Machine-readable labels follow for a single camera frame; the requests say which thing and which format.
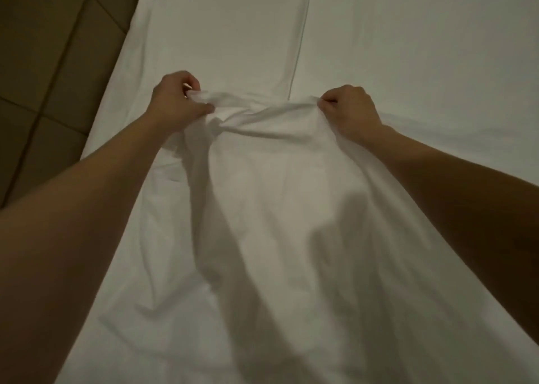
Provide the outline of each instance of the person's left arm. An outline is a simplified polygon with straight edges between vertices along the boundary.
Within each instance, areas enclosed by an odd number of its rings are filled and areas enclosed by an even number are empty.
[[[86,319],[165,140],[213,106],[167,75],[148,110],[92,155],[0,211],[0,375],[53,382]]]

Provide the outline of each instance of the bed sheet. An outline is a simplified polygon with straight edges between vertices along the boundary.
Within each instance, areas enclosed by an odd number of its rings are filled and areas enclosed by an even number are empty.
[[[179,68],[190,69],[200,78],[204,87],[213,90],[257,92],[272,98],[286,98],[296,67],[294,56],[297,57],[300,36],[303,33],[301,51],[290,94],[292,99],[300,98],[306,94],[320,94],[327,88],[349,82],[363,85],[367,89],[372,85],[374,100],[381,111],[385,113],[384,120],[396,126],[400,125],[401,131],[406,132],[408,129],[406,134],[445,149],[452,154],[484,163],[539,184],[539,174],[535,169],[536,165],[534,165],[537,158],[532,148],[537,146],[535,131],[535,128],[538,127],[537,114],[531,112],[533,107],[537,110],[538,103],[537,96],[530,92],[530,85],[537,86],[537,74],[534,74],[538,70],[537,57],[533,57],[533,49],[537,48],[537,28],[530,28],[527,33],[524,33],[524,29],[530,23],[532,26],[537,24],[536,18],[530,15],[530,11],[536,9],[533,2],[530,0],[501,0],[504,5],[494,7],[491,0],[478,0],[478,6],[473,6],[473,2],[468,1],[467,5],[464,2],[463,6],[467,8],[465,11],[460,11],[459,6],[457,7],[456,12],[460,16],[448,21],[449,23],[456,22],[458,19],[466,19],[465,15],[470,15],[471,19],[465,24],[466,30],[461,31],[462,33],[457,36],[468,37],[476,45],[475,51],[470,49],[469,53],[464,46],[455,49],[457,52],[461,51],[461,53],[459,52],[461,55],[465,55],[463,58],[466,61],[459,61],[459,57],[455,55],[449,62],[442,64],[435,62],[437,66],[434,67],[434,71],[441,71],[447,67],[449,70],[455,71],[447,81],[455,95],[448,99],[444,97],[446,92],[442,89],[443,83],[447,83],[444,81],[444,76],[435,74],[437,79],[431,79],[433,69],[429,69],[428,60],[437,59],[435,54],[429,54],[426,58],[422,58],[421,54],[424,53],[425,47],[412,45],[415,49],[408,56],[411,59],[408,65],[414,64],[412,62],[414,59],[421,61],[420,67],[414,68],[415,74],[409,73],[405,62],[397,61],[400,58],[397,52],[405,52],[405,49],[408,49],[407,44],[419,43],[421,39],[409,40],[410,36],[406,35],[406,30],[402,27],[396,29],[398,39],[395,39],[394,35],[391,34],[393,29],[389,27],[392,24],[388,24],[388,29],[383,28],[384,33],[381,35],[376,35],[375,31],[377,27],[383,25],[383,22],[387,22],[388,16],[391,18],[395,14],[400,14],[406,17],[406,11],[402,11],[402,8],[408,5],[408,1],[417,1],[417,6],[411,15],[408,12],[408,16],[414,15],[421,19],[421,13],[424,13],[424,9],[428,8],[429,4],[436,7],[441,5],[438,2],[441,1],[446,4],[443,9],[447,9],[447,5],[462,0],[427,0],[428,2],[424,2],[425,0],[406,0],[406,5],[400,0],[338,0],[338,5],[335,4],[337,0],[291,1],[293,2],[285,0],[285,3],[288,2],[290,5],[284,5],[286,8],[281,12],[281,15],[287,17],[286,13],[292,11],[296,17],[287,18],[294,18],[293,20],[274,21],[275,14],[272,13],[271,16],[264,18],[261,25],[257,25],[256,22],[253,24],[252,20],[240,17],[240,20],[243,20],[243,25],[248,26],[248,31],[247,29],[235,28],[232,30],[234,30],[235,35],[241,37],[237,44],[247,47],[246,58],[249,58],[249,61],[244,62],[238,57],[239,51],[233,51],[238,46],[234,44],[232,35],[225,35],[223,38],[226,43],[224,46],[230,50],[229,53],[216,52],[216,48],[221,48],[221,46],[220,38],[215,30],[228,30],[230,22],[222,23],[219,17],[212,15],[212,10],[206,11],[206,7],[213,9],[214,12],[217,8],[232,2],[234,5],[230,7],[231,13],[239,15],[242,5],[245,3],[253,4],[258,0],[245,0],[243,4],[242,0],[226,0],[226,2],[221,0],[214,1],[214,3],[211,0],[202,0],[200,2],[203,4],[191,5],[184,8],[184,11],[182,11],[181,6],[176,6],[171,13],[166,12],[163,0],[139,0],[131,30],[104,95],[84,155],[97,149],[129,121],[140,115],[149,101],[151,88],[160,76]],[[401,5],[387,5],[386,7],[388,1],[401,2]],[[257,8],[260,12],[266,14],[271,12],[270,1],[260,0],[258,3],[260,6]],[[305,16],[307,10],[306,3],[308,3],[309,12],[305,31],[303,31],[302,17]],[[490,12],[481,9],[484,3],[488,4]],[[498,13],[502,7],[507,6],[506,4],[513,8],[513,11],[515,10],[513,6],[516,5],[520,12],[517,11],[515,14],[509,11],[512,13],[511,16]],[[192,7],[200,9],[196,13],[202,13],[203,21],[196,22],[197,17],[195,16],[191,17],[189,21],[184,21],[182,18],[176,23],[173,15],[192,13]],[[372,13],[377,15],[373,15],[371,18],[366,15]],[[521,20],[518,20],[519,16],[517,15],[519,14],[523,16]],[[475,19],[473,15],[478,16],[479,20]],[[484,63],[474,65],[473,58],[477,54],[477,44],[491,47],[488,44],[490,39],[497,41],[495,38],[499,37],[496,34],[494,37],[490,35],[496,30],[493,32],[493,26],[489,24],[489,32],[484,34],[479,41],[475,41],[476,38],[472,32],[476,29],[476,22],[488,23],[497,15],[502,15],[499,17],[505,20],[506,23],[503,24],[510,26],[509,32],[504,33],[502,38],[508,33],[512,33],[514,38],[502,39],[502,42],[509,46],[498,45],[495,52],[489,53],[492,56],[485,55],[484,58],[480,56],[483,60],[486,59]],[[430,26],[435,25],[437,20],[438,18],[433,15],[433,18],[430,19],[430,22],[433,23],[427,22],[427,24],[418,26],[423,36],[425,30],[430,31]],[[409,19],[406,18],[403,22],[409,22]],[[263,61],[260,61],[258,55],[267,53],[266,45],[259,45],[257,50],[252,52],[248,50],[248,47],[251,43],[250,37],[254,34],[253,30],[258,33],[263,29],[260,32],[260,37],[263,39],[270,37],[267,25],[277,29],[281,29],[285,25],[290,31],[293,31],[293,37],[290,39],[290,35],[287,36],[287,44],[274,42],[275,44],[268,45],[268,47],[275,47],[278,50],[270,51],[273,53],[273,57],[262,57]],[[353,25],[353,30],[347,28],[349,25]],[[186,34],[183,32],[191,30],[198,34],[195,34],[193,39],[186,43]],[[156,37],[155,39],[147,39],[149,31],[152,32],[153,37]],[[163,48],[163,41],[167,41],[169,35],[173,45],[161,52],[166,55],[159,54],[159,50],[155,53],[156,49]],[[282,32],[274,33],[270,38],[274,39],[284,35]],[[456,33],[448,36],[443,28],[434,28],[433,35],[444,41],[449,40],[453,44],[460,41],[455,37]],[[380,39],[391,38],[396,41],[404,36],[408,40],[403,39],[398,48],[387,48],[384,45],[379,45],[380,41],[375,39],[377,36]],[[210,42],[212,42],[211,47],[206,46]],[[377,52],[373,52],[373,47],[380,50],[377,49]],[[185,52],[190,53],[191,51],[194,51],[192,58],[185,56]],[[213,55],[211,59],[213,63],[205,62],[208,53]],[[388,54],[393,54],[397,58],[389,56],[394,61],[385,62],[384,59],[387,58]],[[512,56],[516,57],[516,63],[505,64],[504,62],[511,59]],[[487,60],[492,58],[498,59],[500,62],[494,62],[494,65],[488,64]],[[467,68],[470,62],[473,66],[472,70]],[[487,87],[485,84],[488,83],[488,79],[484,79],[484,75],[481,76],[481,67],[485,68],[485,74],[493,75],[492,84],[488,84]],[[502,71],[509,72],[506,74],[507,80],[503,80],[503,73],[499,71],[500,67]],[[521,68],[522,76],[517,75],[516,68]],[[226,79],[222,78],[223,70],[231,73],[227,74]],[[357,70],[362,71],[362,74],[356,73]],[[384,71],[384,74],[377,75],[375,73],[377,70]],[[391,71],[394,76],[399,76],[399,80],[387,80],[385,74],[388,71]],[[271,81],[265,80],[268,77],[271,77]],[[461,83],[459,79],[462,77],[466,79],[463,79],[465,81]],[[410,81],[415,81],[419,87],[414,86],[414,83],[410,83]],[[465,83],[477,83],[479,87],[472,85],[469,88]],[[415,96],[421,93],[422,85],[427,85],[431,94],[427,100],[421,100],[421,98],[418,100],[419,96]],[[491,97],[487,96],[487,100],[484,99],[483,102],[477,103],[475,93],[486,93]],[[502,113],[502,110],[509,106],[509,100],[513,101],[511,110],[515,111],[514,118],[509,117],[508,113]],[[464,138],[465,141],[458,141],[459,138]],[[161,161],[166,161],[169,157],[171,155],[167,154],[166,149],[161,151]],[[125,287],[127,280],[133,275],[134,269],[138,265],[139,258],[133,258],[131,248],[140,242],[139,223],[144,212],[143,201],[139,198],[111,268],[58,382],[168,382],[172,379],[169,376],[169,360],[166,356],[163,354],[148,356],[148,354],[141,353],[140,349],[132,342],[118,338],[117,332],[114,332],[111,326],[105,326],[100,318],[104,310],[117,301],[118,293]],[[489,306],[494,308],[494,311],[489,311]],[[533,368],[533,363],[538,356],[535,344],[506,313],[497,309],[494,302],[490,305],[487,304],[484,312],[487,322],[495,331],[500,332],[500,339],[528,366],[530,374],[537,374],[537,370]],[[205,374],[205,372],[200,371],[200,379]],[[180,378],[175,378],[176,381],[181,382]]]

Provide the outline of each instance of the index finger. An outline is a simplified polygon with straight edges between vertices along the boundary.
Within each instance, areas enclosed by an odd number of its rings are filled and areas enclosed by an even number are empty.
[[[341,96],[342,87],[337,87],[335,89],[328,90],[326,93],[322,94],[320,97],[322,100],[326,101],[337,101]]]
[[[182,70],[172,74],[177,79],[181,80],[182,85],[189,85],[193,90],[200,91],[200,82],[191,73]]]

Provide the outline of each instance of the floor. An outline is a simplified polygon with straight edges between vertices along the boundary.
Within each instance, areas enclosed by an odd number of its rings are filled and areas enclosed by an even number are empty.
[[[0,206],[78,161],[137,0],[0,0]]]

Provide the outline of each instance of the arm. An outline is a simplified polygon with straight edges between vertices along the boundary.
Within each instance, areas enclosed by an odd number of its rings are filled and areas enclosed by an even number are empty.
[[[320,109],[374,154],[449,245],[539,344],[539,188],[382,125],[360,87],[328,91]]]
[[[0,371],[52,382],[90,311],[161,145],[212,112],[187,72],[165,76],[146,113],[92,155],[0,212]]]

